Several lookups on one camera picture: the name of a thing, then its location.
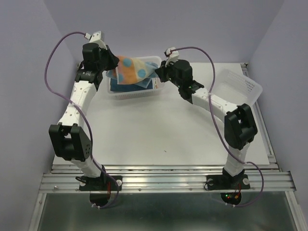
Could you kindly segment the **light blue orange towel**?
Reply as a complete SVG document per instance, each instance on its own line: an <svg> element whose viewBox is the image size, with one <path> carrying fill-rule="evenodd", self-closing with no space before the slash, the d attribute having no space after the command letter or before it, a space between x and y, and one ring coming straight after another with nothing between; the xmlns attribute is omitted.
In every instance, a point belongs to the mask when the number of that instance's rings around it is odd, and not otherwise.
<svg viewBox="0 0 308 231"><path fill-rule="evenodd" d="M148 88L152 79L157 77L155 70L158 65L154 62L126 56L117 56L117 58L119 59L117 67L106 71L106 76L115 80L118 85L136 85Z"/></svg>

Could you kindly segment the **yellow patterned towel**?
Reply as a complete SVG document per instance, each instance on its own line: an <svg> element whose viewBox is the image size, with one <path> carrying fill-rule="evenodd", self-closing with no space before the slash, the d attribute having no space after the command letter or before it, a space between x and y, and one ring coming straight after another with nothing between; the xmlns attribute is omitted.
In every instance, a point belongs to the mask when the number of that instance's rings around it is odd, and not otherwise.
<svg viewBox="0 0 308 231"><path fill-rule="evenodd" d="M131 85L118 85L117 80L110 79L110 91L111 92L132 92L132 91L140 91L140 90L151 90L153 89L153 82L151 79L146 80L148 82L147 85L144 85L143 81L138 84Z"/></svg>

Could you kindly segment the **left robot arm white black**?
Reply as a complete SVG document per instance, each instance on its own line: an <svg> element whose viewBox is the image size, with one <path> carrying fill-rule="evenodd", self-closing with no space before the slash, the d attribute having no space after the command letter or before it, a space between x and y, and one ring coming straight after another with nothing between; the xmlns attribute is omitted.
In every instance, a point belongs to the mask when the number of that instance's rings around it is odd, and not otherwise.
<svg viewBox="0 0 308 231"><path fill-rule="evenodd" d="M83 127L90 125L86 113L99 89L103 72L117 67L119 59L107 45L94 42L83 45L82 55L68 106L59 122L50 125L49 136L55 155L71 162L83 173L76 178L80 191L102 191L111 187L111 179L104 166L93 157L92 132L85 132Z"/></svg>

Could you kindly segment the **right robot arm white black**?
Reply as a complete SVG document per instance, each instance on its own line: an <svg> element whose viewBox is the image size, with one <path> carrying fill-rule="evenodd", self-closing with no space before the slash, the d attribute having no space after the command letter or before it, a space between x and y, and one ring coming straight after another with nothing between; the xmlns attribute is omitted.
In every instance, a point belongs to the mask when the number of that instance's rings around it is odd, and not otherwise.
<svg viewBox="0 0 308 231"><path fill-rule="evenodd" d="M227 151L227 161L219 175L207 177L206 190L233 190L242 186L248 177L244 173L245 157L250 143L257 134L257 126L247 104L230 103L206 89L193 79L193 68L186 60L168 63L162 61L156 73L161 82L171 82L178 88L180 96L189 103L207 110L215 121L223 122L224 131L218 136Z"/></svg>

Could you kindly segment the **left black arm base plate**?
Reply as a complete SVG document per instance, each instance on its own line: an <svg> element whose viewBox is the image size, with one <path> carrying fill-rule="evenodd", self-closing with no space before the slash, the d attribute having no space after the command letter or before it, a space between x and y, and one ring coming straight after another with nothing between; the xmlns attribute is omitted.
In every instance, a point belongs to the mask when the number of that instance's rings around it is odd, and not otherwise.
<svg viewBox="0 0 308 231"><path fill-rule="evenodd" d="M122 190L122 176L112 176L117 182L120 182L120 186L116 184L109 178L97 177L89 178L85 176L77 176L75 179L79 182L79 190L82 192L89 191L117 191Z"/></svg>

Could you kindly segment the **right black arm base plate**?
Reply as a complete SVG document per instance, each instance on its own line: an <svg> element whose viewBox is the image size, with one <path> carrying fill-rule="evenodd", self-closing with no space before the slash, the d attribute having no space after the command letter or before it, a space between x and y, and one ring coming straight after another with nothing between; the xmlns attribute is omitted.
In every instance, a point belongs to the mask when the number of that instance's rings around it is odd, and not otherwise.
<svg viewBox="0 0 308 231"><path fill-rule="evenodd" d="M207 175L207 189L212 190L248 190L251 188L250 181L246 174L240 177L227 177L224 175Z"/></svg>

